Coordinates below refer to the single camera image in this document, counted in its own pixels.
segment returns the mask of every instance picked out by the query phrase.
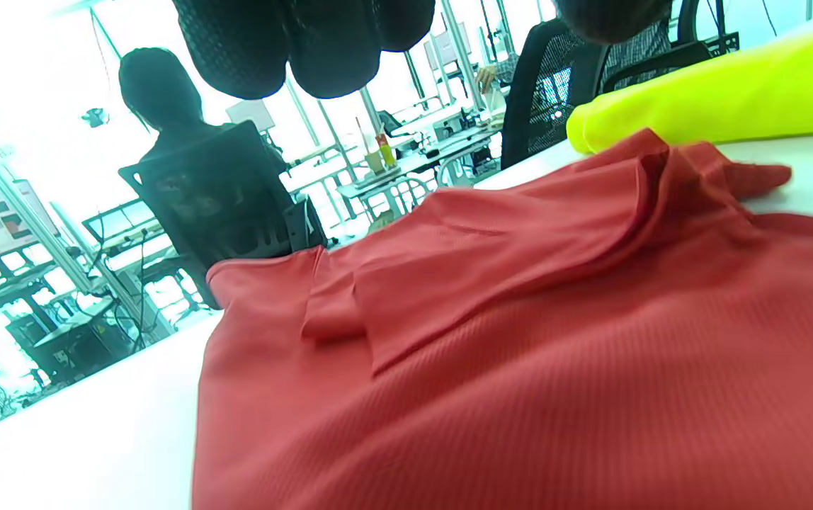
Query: black mesh chair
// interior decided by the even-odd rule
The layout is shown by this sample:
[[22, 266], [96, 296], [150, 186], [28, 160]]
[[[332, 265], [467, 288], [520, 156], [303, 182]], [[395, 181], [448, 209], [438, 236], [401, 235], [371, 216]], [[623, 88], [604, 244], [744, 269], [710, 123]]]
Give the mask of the black mesh chair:
[[[670, 12], [633, 38], [610, 46], [585, 41], [559, 19], [534, 26], [507, 97], [501, 168], [567, 139], [566, 123], [576, 106], [714, 56], [710, 45], [697, 39], [698, 7], [699, 0], [683, 0], [673, 43]], [[736, 35], [733, 41], [737, 45]]]
[[205, 274], [225, 259], [270, 259], [326, 244], [312, 201], [294, 201], [283, 164], [242, 123], [182, 152], [120, 170], [174, 243], [203, 301], [217, 307]]
[[559, 19], [533, 26], [507, 96], [502, 169], [567, 139], [567, 119], [595, 99], [607, 54]]
[[[717, 56], [720, 52], [713, 49], [718, 41], [713, 43], [700, 41], [695, 31], [697, 25], [697, 11], [700, 0], [683, 0], [681, 2], [681, 12], [679, 12], [676, 22], [676, 41], [669, 43], [666, 47], [652, 45], [650, 39], [642, 38], [642, 33], [629, 42], [624, 43], [627, 51], [613, 55], [616, 46], [608, 52], [608, 61], [605, 64], [604, 78], [601, 83], [601, 93], [620, 90], [633, 83], [642, 83], [662, 74], [675, 71], [688, 65], [698, 64]], [[650, 26], [649, 30], [658, 28], [663, 33], [669, 32], [669, 19], [662, 20]], [[733, 38], [727, 41], [728, 49], [739, 49], [739, 39], [736, 33]]]

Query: bottle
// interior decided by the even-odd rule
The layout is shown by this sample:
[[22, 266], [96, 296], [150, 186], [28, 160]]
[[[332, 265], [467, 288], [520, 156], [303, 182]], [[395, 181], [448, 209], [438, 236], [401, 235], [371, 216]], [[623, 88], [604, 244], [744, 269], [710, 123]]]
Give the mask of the bottle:
[[385, 161], [385, 166], [388, 168], [397, 164], [397, 156], [394, 156], [394, 149], [391, 149], [389, 143], [387, 143], [387, 135], [383, 132], [378, 133], [378, 136], [375, 136], [375, 141], [378, 142], [378, 149], [381, 151], [381, 157]]

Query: yellow fabric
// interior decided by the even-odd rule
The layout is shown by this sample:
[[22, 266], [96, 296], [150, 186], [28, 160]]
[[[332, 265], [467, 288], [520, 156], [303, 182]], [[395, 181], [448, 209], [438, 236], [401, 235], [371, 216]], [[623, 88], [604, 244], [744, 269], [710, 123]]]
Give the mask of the yellow fabric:
[[594, 154], [645, 128], [670, 145], [813, 135], [813, 33], [600, 96], [574, 111], [567, 134]]

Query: table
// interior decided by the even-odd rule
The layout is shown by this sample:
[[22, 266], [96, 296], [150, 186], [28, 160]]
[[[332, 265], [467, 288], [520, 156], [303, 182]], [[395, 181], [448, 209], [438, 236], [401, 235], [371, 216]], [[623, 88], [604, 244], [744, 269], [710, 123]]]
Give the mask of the table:
[[452, 106], [442, 108], [441, 110], [435, 110], [435, 112], [423, 115], [422, 117], [419, 117], [419, 119], [410, 120], [410, 122], [406, 123], [406, 125], [400, 126], [396, 130], [393, 130], [391, 135], [404, 136], [412, 135], [412, 133], [415, 132], [425, 132], [425, 130], [431, 130], [432, 126], [436, 125], [436, 123], [442, 123], [445, 122], [445, 120], [453, 119], [461, 115], [462, 106], [459, 106], [459, 104], [453, 104]]
[[0, 284], [0, 307], [23, 300], [32, 310], [32, 314], [38, 317], [49, 332], [52, 332], [57, 328], [57, 323], [47, 315], [47, 311], [40, 304], [35, 302], [34, 296], [40, 293], [42, 288], [50, 288], [45, 281], [45, 276], [54, 270], [57, 270], [57, 264], [54, 261], [48, 261], [7, 278]]
[[[813, 137], [722, 151], [794, 166], [794, 181], [751, 201], [753, 210], [813, 215]], [[562, 143], [478, 187], [525, 183], [579, 158]], [[1, 422], [0, 508], [189, 508], [197, 384], [216, 323], [210, 317]]]
[[184, 510], [216, 317], [0, 423], [0, 509]]
[[[376, 178], [370, 184], [359, 185], [359, 181], [352, 184], [347, 184], [338, 188], [338, 193], [346, 200], [360, 200], [362, 201], [365, 209], [371, 213], [371, 207], [365, 203], [368, 198], [377, 194], [384, 194], [388, 205], [391, 207], [394, 215], [399, 216], [400, 206], [397, 203], [397, 198], [391, 193], [391, 187], [396, 186], [398, 181], [404, 180], [409, 174], [418, 174], [419, 172], [430, 170], [436, 166], [443, 166], [448, 170], [448, 177], [451, 185], [456, 182], [456, 175], [452, 169], [450, 162], [462, 158], [466, 154], [478, 151], [485, 145], [488, 145], [491, 136], [497, 133], [496, 130], [489, 130], [482, 127], [474, 127], [462, 132], [456, 133], [445, 141], [430, 147], [431, 149], [439, 149], [436, 156], [429, 158], [425, 154], [410, 154], [404, 156], [397, 162], [399, 170], [387, 172], [382, 177]], [[422, 188], [427, 188], [425, 184], [421, 184]], [[403, 204], [404, 213], [407, 211], [407, 204]]]

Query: window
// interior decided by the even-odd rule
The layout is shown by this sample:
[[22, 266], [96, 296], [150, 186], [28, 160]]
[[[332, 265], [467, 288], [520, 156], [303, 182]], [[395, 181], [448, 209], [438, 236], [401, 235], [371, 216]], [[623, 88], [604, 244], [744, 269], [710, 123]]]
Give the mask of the window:
[[[117, 70], [87, 10], [0, 31], [0, 146], [12, 147], [17, 177], [74, 220], [134, 198], [116, 172], [152, 143], [122, 107]], [[110, 122], [90, 127], [93, 108]]]

